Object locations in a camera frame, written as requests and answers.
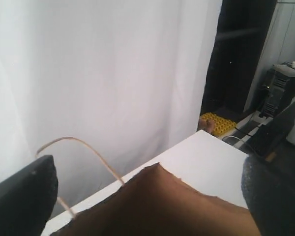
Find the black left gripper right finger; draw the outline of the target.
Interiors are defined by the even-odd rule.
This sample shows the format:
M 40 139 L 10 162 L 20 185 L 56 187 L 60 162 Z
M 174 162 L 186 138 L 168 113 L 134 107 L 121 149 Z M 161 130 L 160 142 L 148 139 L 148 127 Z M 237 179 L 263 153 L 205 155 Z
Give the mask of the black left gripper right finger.
M 295 236 L 295 179 L 249 156 L 243 164 L 241 190 L 263 236 Z

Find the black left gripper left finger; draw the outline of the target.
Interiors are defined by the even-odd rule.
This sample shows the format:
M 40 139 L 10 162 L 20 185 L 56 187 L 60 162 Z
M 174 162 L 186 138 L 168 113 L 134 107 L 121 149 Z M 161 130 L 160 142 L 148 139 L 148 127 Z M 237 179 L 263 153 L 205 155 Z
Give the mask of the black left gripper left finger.
M 0 183 L 0 236 L 39 236 L 58 195 L 52 155 L 44 155 Z

